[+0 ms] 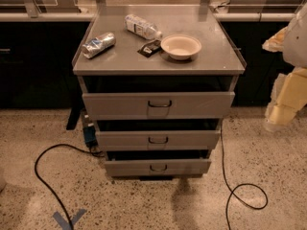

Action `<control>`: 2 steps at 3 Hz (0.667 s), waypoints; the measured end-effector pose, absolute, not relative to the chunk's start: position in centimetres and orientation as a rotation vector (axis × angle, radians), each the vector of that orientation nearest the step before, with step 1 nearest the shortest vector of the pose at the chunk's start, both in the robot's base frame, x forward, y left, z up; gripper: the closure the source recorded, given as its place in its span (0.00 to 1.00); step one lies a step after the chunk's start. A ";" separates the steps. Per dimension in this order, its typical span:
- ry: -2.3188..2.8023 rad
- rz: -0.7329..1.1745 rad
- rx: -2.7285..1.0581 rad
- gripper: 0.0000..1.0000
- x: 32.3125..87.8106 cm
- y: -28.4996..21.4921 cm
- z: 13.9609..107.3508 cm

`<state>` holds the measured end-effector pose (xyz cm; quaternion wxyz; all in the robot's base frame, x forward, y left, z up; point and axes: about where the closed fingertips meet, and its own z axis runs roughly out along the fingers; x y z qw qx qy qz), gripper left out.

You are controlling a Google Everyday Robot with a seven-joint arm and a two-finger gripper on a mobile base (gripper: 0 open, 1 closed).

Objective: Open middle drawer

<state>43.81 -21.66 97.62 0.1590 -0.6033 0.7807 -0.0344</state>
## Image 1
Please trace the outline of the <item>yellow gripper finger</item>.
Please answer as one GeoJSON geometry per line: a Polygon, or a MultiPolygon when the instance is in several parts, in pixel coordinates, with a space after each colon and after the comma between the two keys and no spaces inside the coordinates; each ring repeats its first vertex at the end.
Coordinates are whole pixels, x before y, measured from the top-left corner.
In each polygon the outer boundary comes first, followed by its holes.
{"type": "Polygon", "coordinates": [[[271,36],[263,43],[262,49],[273,53],[282,52],[284,48],[284,37],[286,31],[287,28],[283,28],[275,35],[271,36]]]}
{"type": "Polygon", "coordinates": [[[264,128],[275,132],[286,127],[307,104],[307,69],[296,67],[290,74],[279,74],[265,112],[264,128]]]}

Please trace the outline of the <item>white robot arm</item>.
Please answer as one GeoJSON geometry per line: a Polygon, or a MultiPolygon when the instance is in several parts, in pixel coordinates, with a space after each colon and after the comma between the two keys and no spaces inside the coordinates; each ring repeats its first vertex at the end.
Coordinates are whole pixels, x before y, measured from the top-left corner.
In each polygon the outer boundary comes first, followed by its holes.
{"type": "Polygon", "coordinates": [[[264,128],[274,132],[287,126],[307,104],[307,4],[295,13],[287,27],[267,39],[262,48],[281,52],[284,61],[294,67],[288,75],[279,74],[273,85],[264,128]]]}

